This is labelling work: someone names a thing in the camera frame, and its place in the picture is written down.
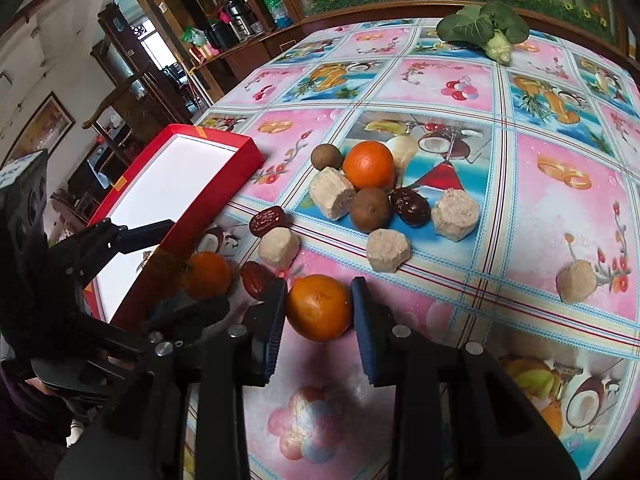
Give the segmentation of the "red date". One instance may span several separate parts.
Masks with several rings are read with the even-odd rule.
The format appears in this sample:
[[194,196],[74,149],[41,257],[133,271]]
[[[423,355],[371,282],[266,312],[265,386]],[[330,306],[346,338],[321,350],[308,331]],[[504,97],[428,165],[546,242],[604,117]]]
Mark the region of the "red date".
[[278,205],[259,211],[248,224],[250,232],[256,237],[263,237],[272,229],[280,228],[280,226],[288,226],[288,216]]
[[266,299],[276,279],[270,270],[255,261],[247,261],[241,266],[240,277],[245,291],[258,301]]
[[431,206],[427,199],[411,188],[395,188],[390,193],[390,203],[407,226],[422,228],[431,220]]

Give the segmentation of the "orange mandarin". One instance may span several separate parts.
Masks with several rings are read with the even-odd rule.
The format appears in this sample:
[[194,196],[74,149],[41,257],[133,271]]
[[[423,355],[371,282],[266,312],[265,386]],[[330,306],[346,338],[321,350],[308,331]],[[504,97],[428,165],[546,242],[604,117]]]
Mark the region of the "orange mandarin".
[[357,190],[382,188],[389,191],[396,179],[392,152],[376,141],[354,145],[344,158],[342,170]]
[[226,296],[231,283],[230,266],[216,252],[197,252],[186,262],[182,274],[184,290],[198,301]]
[[323,274],[299,278],[288,292],[286,317],[296,333],[311,341],[340,338],[352,324],[349,290]]

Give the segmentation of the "beige cake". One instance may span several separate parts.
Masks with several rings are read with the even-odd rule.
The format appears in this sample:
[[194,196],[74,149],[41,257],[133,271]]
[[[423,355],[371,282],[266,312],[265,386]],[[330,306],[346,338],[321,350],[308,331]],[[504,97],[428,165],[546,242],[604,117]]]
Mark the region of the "beige cake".
[[411,258],[408,238],[399,231],[377,229],[368,235],[367,259],[375,272],[394,273]]
[[299,237],[289,228],[274,228],[260,240],[258,256],[275,269],[288,269],[300,247]]
[[576,260],[558,273],[555,285],[564,304],[577,304],[594,293],[598,280],[588,261]]
[[432,221],[437,235],[460,242],[480,221],[480,205],[467,192],[448,188],[432,208]]

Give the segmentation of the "red white gift box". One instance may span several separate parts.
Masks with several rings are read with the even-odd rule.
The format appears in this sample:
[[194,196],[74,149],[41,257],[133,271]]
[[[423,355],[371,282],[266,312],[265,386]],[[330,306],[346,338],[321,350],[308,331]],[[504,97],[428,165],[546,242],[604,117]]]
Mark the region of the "red white gift box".
[[239,133],[180,124],[167,126],[120,177],[91,219],[137,229],[171,220],[151,244],[119,254],[85,288],[90,312],[124,330],[136,330],[162,300],[181,288],[180,266],[206,229],[265,159]]

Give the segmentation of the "brown kiwi-like fruit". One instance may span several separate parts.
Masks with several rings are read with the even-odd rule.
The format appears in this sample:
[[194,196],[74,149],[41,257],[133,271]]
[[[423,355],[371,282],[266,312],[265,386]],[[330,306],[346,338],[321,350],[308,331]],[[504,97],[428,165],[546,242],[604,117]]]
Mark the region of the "brown kiwi-like fruit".
[[392,218],[392,207],[382,188],[363,188],[352,200],[349,218],[354,227],[363,233],[385,228]]

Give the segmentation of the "beige cake cylinder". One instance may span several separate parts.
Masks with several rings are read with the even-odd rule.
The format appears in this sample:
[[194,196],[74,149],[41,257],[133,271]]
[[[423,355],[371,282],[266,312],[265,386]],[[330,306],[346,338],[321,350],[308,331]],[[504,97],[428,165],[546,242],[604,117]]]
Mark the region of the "beige cake cylinder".
[[329,220],[337,221],[348,214],[356,195],[354,186],[333,167],[323,168],[309,185],[309,196],[320,212]]

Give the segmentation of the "small brown round fruit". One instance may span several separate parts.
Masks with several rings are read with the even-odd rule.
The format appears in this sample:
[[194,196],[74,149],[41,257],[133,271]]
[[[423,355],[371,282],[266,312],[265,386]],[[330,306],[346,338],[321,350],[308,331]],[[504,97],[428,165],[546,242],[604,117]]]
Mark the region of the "small brown round fruit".
[[340,170],[343,163],[343,154],[335,145],[322,143],[312,150],[310,162],[314,169],[318,171],[328,167]]

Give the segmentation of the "colourful fruit print tablecloth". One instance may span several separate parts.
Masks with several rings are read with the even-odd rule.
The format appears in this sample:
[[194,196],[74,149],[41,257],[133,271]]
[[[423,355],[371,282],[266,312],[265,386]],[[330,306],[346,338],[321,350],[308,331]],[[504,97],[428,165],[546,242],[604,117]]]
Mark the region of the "colourful fruit print tablecloth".
[[[254,68],[202,124],[265,155],[202,249],[256,261],[250,219],[282,207],[300,240],[285,281],[364,276],[402,324],[450,346],[479,341],[506,364],[584,478],[611,456],[639,405],[639,92],[620,66],[543,32],[504,67],[442,42],[431,18],[360,23]],[[383,143],[398,185],[430,204],[467,192],[476,228],[453,242],[393,218],[411,258],[373,272],[366,234],[308,193],[317,145],[363,141]],[[598,287],[564,304],[555,279],[576,260]]]

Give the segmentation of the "green water bottle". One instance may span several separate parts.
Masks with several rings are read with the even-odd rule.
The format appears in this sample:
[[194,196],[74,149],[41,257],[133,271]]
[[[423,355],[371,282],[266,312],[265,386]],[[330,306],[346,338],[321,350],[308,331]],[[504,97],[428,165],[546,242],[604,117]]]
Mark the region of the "green water bottle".
[[283,0],[262,0],[267,7],[277,29],[287,28],[293,24]]

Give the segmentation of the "green leafy vegetable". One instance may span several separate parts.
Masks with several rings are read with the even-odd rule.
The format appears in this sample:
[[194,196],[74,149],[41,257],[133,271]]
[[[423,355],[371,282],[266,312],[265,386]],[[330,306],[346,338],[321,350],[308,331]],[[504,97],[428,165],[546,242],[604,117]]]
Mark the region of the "green leafy vegetable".
[[482,49],[494,62],[511,63],[513,47],[529,37],[529,26],[510,6],[491,1],[479,6],[469,4],[436,25],[442,41],[470,44]]

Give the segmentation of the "framed wall painting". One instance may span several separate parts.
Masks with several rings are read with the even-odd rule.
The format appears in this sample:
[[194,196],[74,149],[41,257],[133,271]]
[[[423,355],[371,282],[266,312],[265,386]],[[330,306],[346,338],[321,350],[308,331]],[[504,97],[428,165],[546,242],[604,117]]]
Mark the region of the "framed wall painting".
[[32,152],[47,150],[51,154],[75,124],[75,119],[58,96],[50,92],[29,117],[2,159],[2,165]]

